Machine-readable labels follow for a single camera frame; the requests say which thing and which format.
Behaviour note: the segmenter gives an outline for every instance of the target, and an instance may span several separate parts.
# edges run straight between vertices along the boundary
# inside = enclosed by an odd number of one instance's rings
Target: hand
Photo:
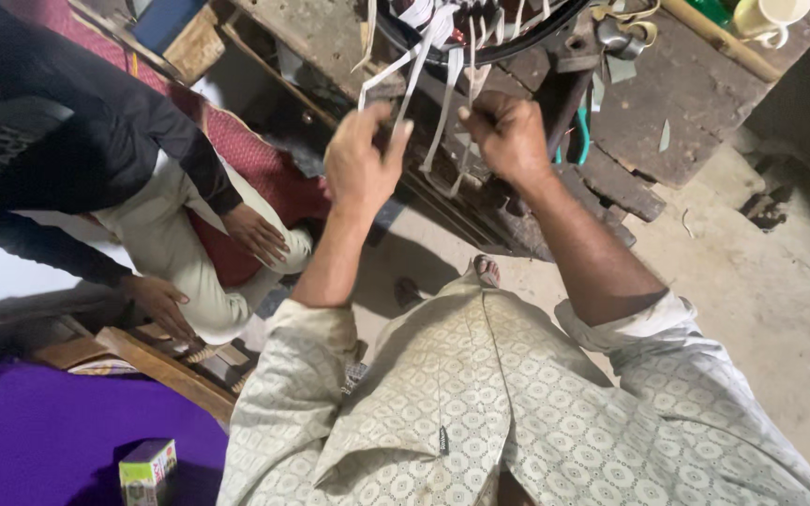
[[[339,124],[324,154],[324,167],[333,206],[338,213],[370,223],[392,196],[402,174],[402,156],[414,129],[403,121],[386,152],[371,143],[380,122],[390,117],[388,103],[374,103],[363,111],[350,112]]]
[[[126,275],[120,279],[120,290],[136,301],[171,337],[195,343],[195,330],[177,308],[189,302],[189,297],[176,287],[157,277]]]
[[[458,118],[480,147],[480,155],[500,178],[520,189],[550,178],[546,134],[539,104],[498,91],[484,91],[473,111],[458,109]]]
[[[284,235],[251,207],[241,203],[221,216],[220,220],[237,244],[269,267],[274,266],[274,260],[269,255],[281,262],[286,260],[278,251],[278,248],[287,253],[290,250]]]

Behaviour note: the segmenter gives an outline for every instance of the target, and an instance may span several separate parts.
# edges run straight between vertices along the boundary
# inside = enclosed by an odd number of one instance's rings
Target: knee
[[[287,236],[286,245],[289,252],[284,253],[284,260],[274,259],[272,271],[286,275],[297,274],[308,266],[311,259],[311,236],[305,229],[295,229]]]
[[[274,265],[272,267],[268,266],[268,268],[277,274],[297,274],[305,270],[308,266],[308,262],[311,259],[311,252],[297,253],[290,251],[289,253],[284,253],[284,257],[284,261],[274,259]]]
[[[203,341],[211,345],[220,345],[239,337],[248,324],[250,316],[248,306],[237,308],[239,302],[231,300],[227,307],[211,307],[207,311],[181,307],[181,312]]]

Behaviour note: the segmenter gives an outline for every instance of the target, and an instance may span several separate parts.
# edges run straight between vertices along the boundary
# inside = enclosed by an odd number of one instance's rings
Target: purple bedsheet
[[[142,439],[176,439],[174,505],[214,504],[227,436],[154,381],[0,365],[0,504],[120,504],[117,463]]]

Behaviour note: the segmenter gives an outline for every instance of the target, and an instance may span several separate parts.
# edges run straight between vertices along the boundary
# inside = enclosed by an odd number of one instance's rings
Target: white mug
[[[758,40],[765,48],[776,50],[789,39],[787,27],[809,9],[810,0],[740,0],[734,10],[734,28],[744,40]]]

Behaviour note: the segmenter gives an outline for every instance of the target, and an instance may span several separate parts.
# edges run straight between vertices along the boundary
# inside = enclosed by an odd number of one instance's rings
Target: product box
[[[143,441],[118,463],[125,506],[166,506],[177,466],[173,439]]]

